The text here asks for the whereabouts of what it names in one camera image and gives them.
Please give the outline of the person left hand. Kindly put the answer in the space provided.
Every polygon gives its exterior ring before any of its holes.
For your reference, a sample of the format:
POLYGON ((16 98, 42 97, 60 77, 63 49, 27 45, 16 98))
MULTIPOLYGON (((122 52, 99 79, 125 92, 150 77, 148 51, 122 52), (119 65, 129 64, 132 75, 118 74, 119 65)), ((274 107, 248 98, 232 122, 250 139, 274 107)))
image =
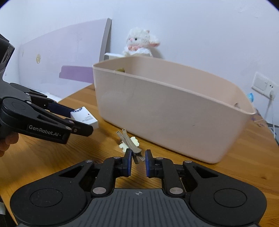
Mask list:
POLYGON ((0 157, 3 157, 5 152, 9 149, 10 145, 16 144, 19 139, 19 134, 13 132, 9 134, 5 139, 0 141, 0 157))

